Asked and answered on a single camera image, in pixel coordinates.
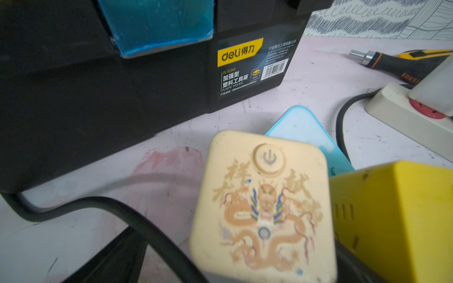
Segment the cream dragon cube adapter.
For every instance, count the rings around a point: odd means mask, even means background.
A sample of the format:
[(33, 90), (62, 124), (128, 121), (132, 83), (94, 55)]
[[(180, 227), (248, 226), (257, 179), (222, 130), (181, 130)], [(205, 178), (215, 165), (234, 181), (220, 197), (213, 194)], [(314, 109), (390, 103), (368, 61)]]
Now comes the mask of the cream dragon cube adapter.
[(308, 143), (223, 130), (211, 140), (189, 249), (247, 283), (338, 278), (327, 161)]

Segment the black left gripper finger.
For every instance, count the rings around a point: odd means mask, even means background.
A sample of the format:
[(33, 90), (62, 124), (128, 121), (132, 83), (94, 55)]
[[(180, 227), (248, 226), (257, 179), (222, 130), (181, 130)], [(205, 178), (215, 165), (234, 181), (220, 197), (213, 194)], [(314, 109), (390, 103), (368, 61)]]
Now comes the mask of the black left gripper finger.
[(66, 283), (136, 283), (146, 249), (146, 239), (128, 227), (64, 281)]

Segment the yellow cube adapter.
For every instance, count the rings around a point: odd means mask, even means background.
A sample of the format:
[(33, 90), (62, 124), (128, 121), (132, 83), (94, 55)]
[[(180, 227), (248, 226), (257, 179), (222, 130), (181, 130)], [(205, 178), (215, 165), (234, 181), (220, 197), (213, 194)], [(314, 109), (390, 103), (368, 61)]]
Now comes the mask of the yellow cube adapter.
[(398, 161), (331, 177), (336, 239), (389, 283), (453, 280), (453, 171)]

